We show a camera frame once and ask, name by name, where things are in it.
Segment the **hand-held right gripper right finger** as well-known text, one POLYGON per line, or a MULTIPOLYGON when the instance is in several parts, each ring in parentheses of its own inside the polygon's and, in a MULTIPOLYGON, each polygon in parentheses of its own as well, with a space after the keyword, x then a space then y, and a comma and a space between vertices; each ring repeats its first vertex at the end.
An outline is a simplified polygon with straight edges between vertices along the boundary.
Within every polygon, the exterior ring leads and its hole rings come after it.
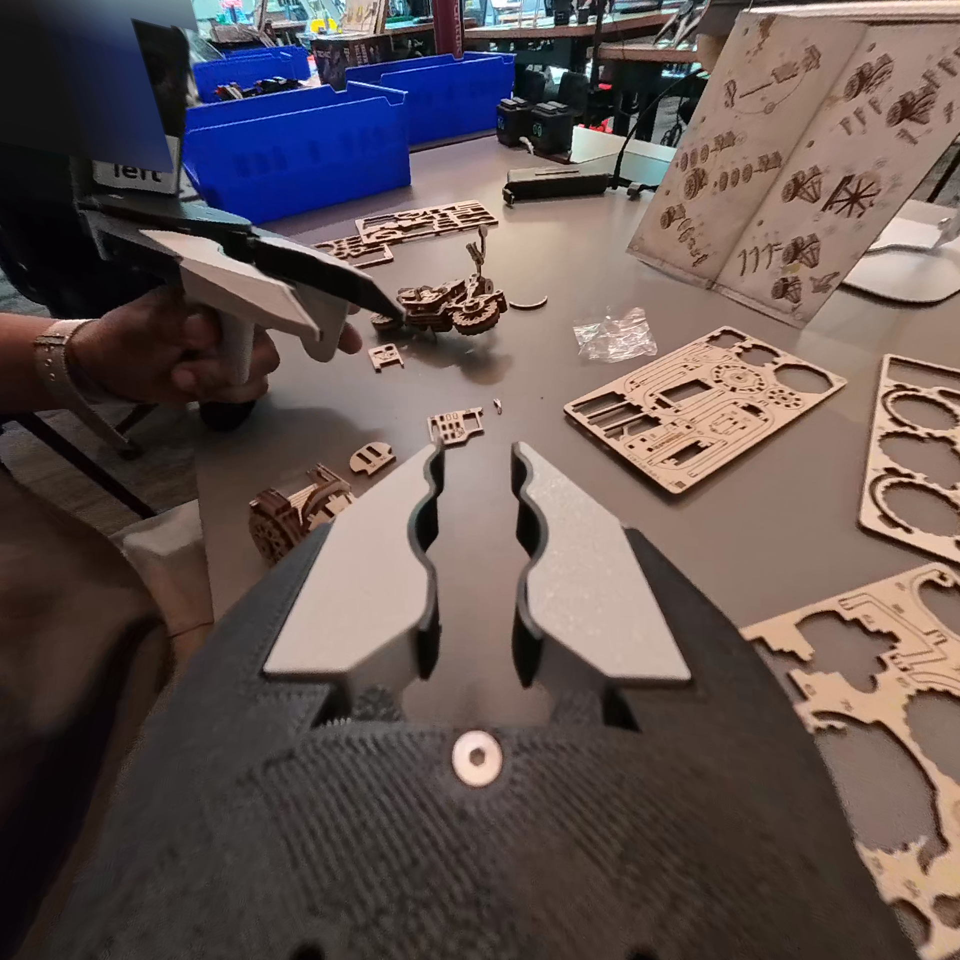
POLYGON ((511 446, 523 688, 681 688, 692 673, 621 521, 525 441, 511 446))

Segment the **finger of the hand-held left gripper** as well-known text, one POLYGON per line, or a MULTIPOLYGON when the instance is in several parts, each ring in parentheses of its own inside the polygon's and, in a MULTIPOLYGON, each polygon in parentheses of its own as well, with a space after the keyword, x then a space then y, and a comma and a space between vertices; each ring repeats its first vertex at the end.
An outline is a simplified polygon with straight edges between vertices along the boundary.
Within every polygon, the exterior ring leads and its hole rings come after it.
POLYGON ((249 238, 251 263, 267 276, 346 301, 372 313, 403 321, 405 310, 365 271, 278 235, 249 238))
POLYGON ((228 256, 210 238, 157 229, 140 233, 178 259, 182 286, 192 299, 223 315, 295 335, 306 344, 339 343, 337 297, 270 277, 228 256))

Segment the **wooden motorcycle model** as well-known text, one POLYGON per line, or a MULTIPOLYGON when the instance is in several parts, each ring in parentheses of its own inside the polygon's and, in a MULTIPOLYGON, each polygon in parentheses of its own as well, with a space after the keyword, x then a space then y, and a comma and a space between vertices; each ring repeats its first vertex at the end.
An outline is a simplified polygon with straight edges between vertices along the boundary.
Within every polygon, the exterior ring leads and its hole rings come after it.
POLYGON ((476 269, 474 273, 434 286, 400 288, 395 298, 401 317, 375 314, 370 319, 373 329, 383 334, 396 330, 433 334, 454 330, 469 337, 495 328, 510 307, 503 291, 483 273, 487 235, 488 227, 481 225, 478 240, 466 245, 476 269))

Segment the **wooden sheet with scalloped cutouts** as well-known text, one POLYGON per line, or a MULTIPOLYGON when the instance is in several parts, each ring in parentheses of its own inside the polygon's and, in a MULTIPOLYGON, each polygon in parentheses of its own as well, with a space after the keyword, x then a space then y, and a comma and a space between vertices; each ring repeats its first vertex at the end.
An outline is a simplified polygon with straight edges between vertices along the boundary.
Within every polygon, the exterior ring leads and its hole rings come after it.
POLYGON ((741 630, 818 743, 882 901, 958 958, 958 575, 931 562, 741 630))

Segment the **person's left forearm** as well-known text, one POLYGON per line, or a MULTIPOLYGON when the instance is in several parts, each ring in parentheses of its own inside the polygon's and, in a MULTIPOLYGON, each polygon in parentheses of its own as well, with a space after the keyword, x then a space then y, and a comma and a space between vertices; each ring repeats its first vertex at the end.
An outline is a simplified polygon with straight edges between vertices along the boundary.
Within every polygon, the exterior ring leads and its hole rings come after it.
POLYGON ((87 399, 73 377, 69 343, 89 323, 1 314, 2 417, 85 406, 87 399))

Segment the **grey desk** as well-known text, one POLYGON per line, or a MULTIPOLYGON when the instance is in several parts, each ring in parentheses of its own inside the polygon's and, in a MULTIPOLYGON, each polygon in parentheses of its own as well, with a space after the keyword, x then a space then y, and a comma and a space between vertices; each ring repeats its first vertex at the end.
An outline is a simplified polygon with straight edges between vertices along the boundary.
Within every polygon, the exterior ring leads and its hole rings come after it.
POLYGON ((958 295, 897 306, 840 292, 804 330, 793 329, 632 258, 625 248, 642 202, 619 194, 501 207, 507 167, 520 164, 491 138, 427 150, 413 158, 411 196, 388 194, 383 202, 445 201, 466 186, 500 220, 488 248, 494 279, 522 303, 546 294, 545 307, 510 310, 477 338, 403 343, 403 372, 375 373, 366 355, 318 365, 292 338, 276 335, 282 365, 268 397, 236 432, 203 442, 198 496, 216 618, 267 570, 247 531, 247 502, 257 491, 302 479, 316 461, 340 471, 370 439, 389 442, 404 459, 424 444, 428 414, 461 406, 482 405, 486 428, 447 455, 430 555, 440 574, 441 639, 452 650, 441 650, 439 689, 408 690, 405 702, 417 717, 433 710, 459 722, 546 716, 546 695, 523 693, 508 663, 508 607, 521 570, 512 533, 517 503, 507 490, 514 440, 531 442, 647 535, 741 626, 927 560, 858 528, 859 488, 882 355, 958 369, 958 295), (606 305, 644 308, 659 356, 728 324, 846 378, 846 388, 693 492, 659 493, 562 411, 646 361, 578 357, 573 325, 606 305))

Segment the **small dark wooden sheet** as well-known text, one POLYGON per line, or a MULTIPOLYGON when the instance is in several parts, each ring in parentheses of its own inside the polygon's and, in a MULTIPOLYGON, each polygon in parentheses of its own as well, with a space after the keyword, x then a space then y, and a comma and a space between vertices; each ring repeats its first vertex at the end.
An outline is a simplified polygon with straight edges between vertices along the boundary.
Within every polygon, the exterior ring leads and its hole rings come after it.
POLYGON ((358 234, 319 242, 312 249, 360 270, 394 261, 388 244, 368 242, 358 234))

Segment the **wooden wheel assembly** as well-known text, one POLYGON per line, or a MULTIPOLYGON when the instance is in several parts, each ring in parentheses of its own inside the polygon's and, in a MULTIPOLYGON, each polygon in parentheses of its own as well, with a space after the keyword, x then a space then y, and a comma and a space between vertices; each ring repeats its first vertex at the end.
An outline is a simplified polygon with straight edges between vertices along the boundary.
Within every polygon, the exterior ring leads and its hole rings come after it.
POLYGON ((271 568, 357 500, 351 484, 322 463, 307 470, 306 477, 307 485, 299 490, 268 487, 248 504, 249 534, 271 568))

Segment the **wooden sheet with gear parts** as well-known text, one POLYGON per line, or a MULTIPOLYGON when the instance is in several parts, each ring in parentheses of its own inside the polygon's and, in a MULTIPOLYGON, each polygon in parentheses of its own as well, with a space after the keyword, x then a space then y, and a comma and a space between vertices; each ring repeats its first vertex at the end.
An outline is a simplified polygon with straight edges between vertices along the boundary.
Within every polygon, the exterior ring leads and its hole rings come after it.
POLYGON ((573 399, 563 412, 679 496, 846 385, 838 374, 723 326, 573 399))

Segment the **wooden sheet with small slots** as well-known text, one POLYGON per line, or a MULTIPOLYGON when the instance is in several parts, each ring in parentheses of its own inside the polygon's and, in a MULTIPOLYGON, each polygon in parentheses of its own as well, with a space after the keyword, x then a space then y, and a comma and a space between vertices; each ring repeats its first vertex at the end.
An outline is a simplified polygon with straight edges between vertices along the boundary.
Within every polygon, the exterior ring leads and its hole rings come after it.
POLYGON ((428 237, 476 232, 498 224, 478 200, 374 214, 356 219, 357 235, 367 246, 394 246, 428 237))

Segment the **dark printed box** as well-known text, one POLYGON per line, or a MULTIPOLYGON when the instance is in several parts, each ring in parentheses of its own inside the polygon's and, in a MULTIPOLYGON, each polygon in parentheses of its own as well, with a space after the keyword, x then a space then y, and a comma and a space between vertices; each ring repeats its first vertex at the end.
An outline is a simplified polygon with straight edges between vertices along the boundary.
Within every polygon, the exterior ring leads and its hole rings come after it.
POLYGON ((385 33, 348 32, 315 36, 310 40, 309 49, 318 81, 343 90, 347 69, 388 62, 393 42, 385 33))

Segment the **black power strip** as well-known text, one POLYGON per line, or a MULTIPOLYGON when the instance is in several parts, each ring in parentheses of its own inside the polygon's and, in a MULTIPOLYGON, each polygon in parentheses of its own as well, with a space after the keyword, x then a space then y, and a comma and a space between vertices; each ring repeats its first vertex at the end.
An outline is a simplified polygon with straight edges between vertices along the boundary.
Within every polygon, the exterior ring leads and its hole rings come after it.
POLYGON ((595 197, 606 192, 610 175, 579 166, 513 169, 501 195, 508 207, 520 202, 595 197))

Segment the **small clear plastic bag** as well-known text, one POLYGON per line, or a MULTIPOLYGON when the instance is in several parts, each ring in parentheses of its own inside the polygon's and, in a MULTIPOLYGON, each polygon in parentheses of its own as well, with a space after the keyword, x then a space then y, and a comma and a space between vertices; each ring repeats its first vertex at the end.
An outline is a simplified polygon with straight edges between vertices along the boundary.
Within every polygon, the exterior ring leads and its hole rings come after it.
POLYGON ((588 362, 615 364, 659 352, 649 321, 642 307, 623 313, 606 313, 572 328, 579 357, 588 362))

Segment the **wooden sheet with round holes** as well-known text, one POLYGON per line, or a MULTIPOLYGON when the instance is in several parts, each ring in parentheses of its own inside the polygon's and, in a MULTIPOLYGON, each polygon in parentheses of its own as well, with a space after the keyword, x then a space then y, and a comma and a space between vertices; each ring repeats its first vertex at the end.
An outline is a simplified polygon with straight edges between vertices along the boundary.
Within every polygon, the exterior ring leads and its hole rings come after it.
POLYGON ((882 357, 858 524, 958 566, 959 371, 882 357))

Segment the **grey monitor stand base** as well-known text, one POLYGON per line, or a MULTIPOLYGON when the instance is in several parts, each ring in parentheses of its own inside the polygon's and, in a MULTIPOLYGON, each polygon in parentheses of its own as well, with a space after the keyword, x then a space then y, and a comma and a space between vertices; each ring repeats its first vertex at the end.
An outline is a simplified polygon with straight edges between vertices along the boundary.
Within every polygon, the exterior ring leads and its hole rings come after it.
POLYGON ((958 207, 908 199, 843 281, 849 290, 908 306, 959 293, 958 207))

